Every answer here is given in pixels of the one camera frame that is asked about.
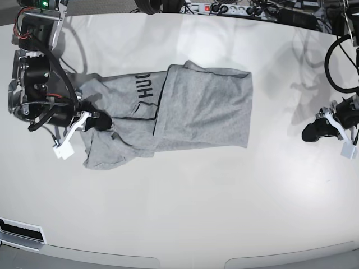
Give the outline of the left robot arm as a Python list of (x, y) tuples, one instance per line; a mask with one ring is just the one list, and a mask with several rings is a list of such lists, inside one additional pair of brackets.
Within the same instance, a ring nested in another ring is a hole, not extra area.
[(311, 100), (302, 104), (298, 111), (301, 115), (309, 110), (314, 113), (325, 104), (321, 94), (329, 98), (336, 91), (348, 98), (332, 101), (327, 108), (316, 112), (315, 120), (302, 131), (305, 142), (317, 142), (322, 137), (343, 138), (329, 123), (325, 112), (329, 112), (345, 131), (358, 128), (358, 82), (354, 82), (358, 80), (358, 1), (344, 1), (333, 8), (335, 12), (330, 23), (336, 40), (330, 45), (324, 61), (318, 63), (324, 72), (315, 77), (312, 86), (301, 84), (301, 89), (311, 94)]

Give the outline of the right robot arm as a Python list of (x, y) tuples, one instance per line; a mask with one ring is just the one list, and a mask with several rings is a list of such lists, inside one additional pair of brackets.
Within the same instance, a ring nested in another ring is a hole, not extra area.
[(88, 101), (81, 101), (53, 54), (67, 13), (67, 1), (18, 1), (13, 25), (15, 51), (8, 87), (8, 111), (28, 122), (34, 132), (45, 124), (106, 131), (112, 120)]

